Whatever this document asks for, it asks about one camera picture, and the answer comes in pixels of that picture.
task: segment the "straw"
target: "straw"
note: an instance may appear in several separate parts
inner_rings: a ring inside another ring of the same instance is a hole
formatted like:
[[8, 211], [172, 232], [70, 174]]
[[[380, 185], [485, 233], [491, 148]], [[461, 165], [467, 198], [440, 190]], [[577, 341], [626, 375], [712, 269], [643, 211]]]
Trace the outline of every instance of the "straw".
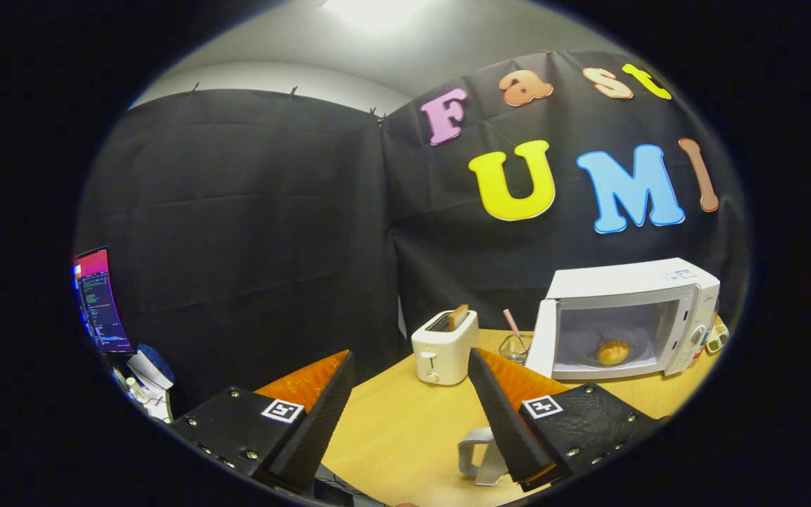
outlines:
[[512, 312], [506, 308], [503, 311], [503, 315], [505, 315], [505, 320], [509, 321], [509, 326], [512, 328], [512, 332], [515, 333], [515, 337], [521, 339], [521, 333], [518, 331], [518, 325], [515, 324], [515, 319], [512, 318]]

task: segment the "white wall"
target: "white wall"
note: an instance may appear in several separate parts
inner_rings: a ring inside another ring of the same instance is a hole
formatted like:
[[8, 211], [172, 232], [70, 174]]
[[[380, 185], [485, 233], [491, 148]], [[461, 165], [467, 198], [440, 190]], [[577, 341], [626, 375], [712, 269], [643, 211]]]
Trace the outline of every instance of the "white wall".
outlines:
[[197, 90], [254, 89], [289, 93], [322, 99], [374, 114], [389, 115], [412, 97], [360, 77], [327, 68], [293, 63], [245, 62], [200, 67], [160, 78], [149, 86], [130, 108], [162, 96]]

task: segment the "letter i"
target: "letter i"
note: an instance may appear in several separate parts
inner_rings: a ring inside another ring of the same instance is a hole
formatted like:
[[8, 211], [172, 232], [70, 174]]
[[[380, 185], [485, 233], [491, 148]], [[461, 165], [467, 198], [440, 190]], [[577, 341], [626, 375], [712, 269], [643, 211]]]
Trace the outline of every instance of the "letter i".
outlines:
[[693, 139], [684, 138], [678, 141], [678, 145], [681, 150], [684, 150], [684, 153], [688, 154], [690, 163], [693, 164], [696, 182], [699, 182], [699, 206], [707, 213], [716, 211], [718, 196], [715, 195], [715, 190], [712, 188], [712, 180], [709, 180], [709, 170], [705, 167], [699, 144]]

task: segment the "table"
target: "table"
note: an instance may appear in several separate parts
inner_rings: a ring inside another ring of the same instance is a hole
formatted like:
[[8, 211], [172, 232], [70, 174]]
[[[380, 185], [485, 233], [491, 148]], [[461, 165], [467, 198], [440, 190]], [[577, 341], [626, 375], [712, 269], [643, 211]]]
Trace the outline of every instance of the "table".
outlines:
[[[479, 347], [496, 351], [508, 333], [480, 330]], [[660, 418], [688, 400], [715, 359], [704, 352], [688, 370], [669, 378], [650, 373], [589, 382]], [[572, 388], [586, 382], [561, 383]], [[453, 386], [421, 382], [409, 356], [352, 389], [322, 462], [389, 505], [494, 507], [540, 491], [524, 493], [508, 475], [495, 487], [479, 487], [460, 474], [457, 443], [470, 430], [489, 426], [470, 379]]]

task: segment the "ceiling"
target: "ceiling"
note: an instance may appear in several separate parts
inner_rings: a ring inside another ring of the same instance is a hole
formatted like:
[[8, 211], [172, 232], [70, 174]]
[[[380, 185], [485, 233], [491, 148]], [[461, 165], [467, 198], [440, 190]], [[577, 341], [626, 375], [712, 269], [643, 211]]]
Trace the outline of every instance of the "ceiling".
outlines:
[[322, 7], [322, 1], [289, 0], [245, 20], [162, 77], [226, 63], [297, 63], [415, 97], [476, 68], [541, 49], [628, 52], [525, 0], [411, 0], [421, 6], [402, 23], [368, 26]]

